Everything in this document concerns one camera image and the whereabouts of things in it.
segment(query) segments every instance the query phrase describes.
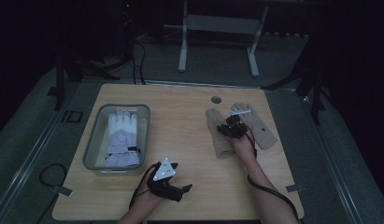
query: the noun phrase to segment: white glove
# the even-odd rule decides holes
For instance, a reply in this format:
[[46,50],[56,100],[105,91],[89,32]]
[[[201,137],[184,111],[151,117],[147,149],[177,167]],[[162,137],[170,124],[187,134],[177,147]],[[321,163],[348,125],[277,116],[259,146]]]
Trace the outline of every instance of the white glove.
[[107,153],[125,153],[129,147],[136,147],[137,114],[131,115],[129,111],[119,110],[109,115],[107,126]]
[[128,151],[126,153],[115,153],[107,156],[107,166],[130,166],[138,165],[139,157],[136,151]]

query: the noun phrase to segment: gray glove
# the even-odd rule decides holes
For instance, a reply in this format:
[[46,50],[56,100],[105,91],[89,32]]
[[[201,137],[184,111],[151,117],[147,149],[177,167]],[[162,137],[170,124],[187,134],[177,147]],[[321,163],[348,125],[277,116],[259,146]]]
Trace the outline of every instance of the gray glove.
[[247,124],[251,129],[256,143],[261,149],[270,148],[275,144],[277,139],[270,131],[270,129],[264,124],[261,117],[256,113],[250,104],[235,103],[232,106],[232,110],[247,110],[250,109],[249,113],[240,114],[241,120]]
[[233,151],[232,143],[230,143],[223,134],[218,132],[217,126],[226,123],[220,111],[215,108],[206,110],[206,120],[212,135],[212,142],[217,158],[224,159],[233,155],[235,152]]

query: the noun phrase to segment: gray cloth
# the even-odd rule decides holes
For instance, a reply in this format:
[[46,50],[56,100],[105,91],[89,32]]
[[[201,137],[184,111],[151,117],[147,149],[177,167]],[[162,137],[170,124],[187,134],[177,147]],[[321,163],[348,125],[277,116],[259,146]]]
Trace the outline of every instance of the gray cloth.
[[235,153],[233,151],[233,145],[217,128],[218,125],[226,123],[220,111],[215,108],[206,110],[206,120],[209,130],[211,131],[216,157],[218,159],[224,159],[233,155]]

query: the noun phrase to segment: small hole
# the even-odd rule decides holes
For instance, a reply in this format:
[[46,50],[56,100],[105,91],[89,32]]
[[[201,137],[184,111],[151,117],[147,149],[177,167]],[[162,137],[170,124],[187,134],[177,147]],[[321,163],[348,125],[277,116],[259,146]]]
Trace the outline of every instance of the small hole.
[[211,97],[211,102],[216,104],[216,105],[218,105],[221,102],[221,98],[219,96],[212,96]]

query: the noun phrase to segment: clear plastic bin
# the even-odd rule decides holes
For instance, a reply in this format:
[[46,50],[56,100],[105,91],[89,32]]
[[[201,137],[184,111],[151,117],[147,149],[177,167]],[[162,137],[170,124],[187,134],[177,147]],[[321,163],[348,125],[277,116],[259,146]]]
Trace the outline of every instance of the clear plastic bin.
[[[108,147],[107,120],[111,113],[128,110],[138,115],[137,148],[140,149],[139,164],[124,167],[107,166]],[[147,105],[103,105],[99,110],[92,127],[92,134],[83,156],[83,164],[98,175],[140,175],[145,169],[145,157],[149,132],[150,109]]]

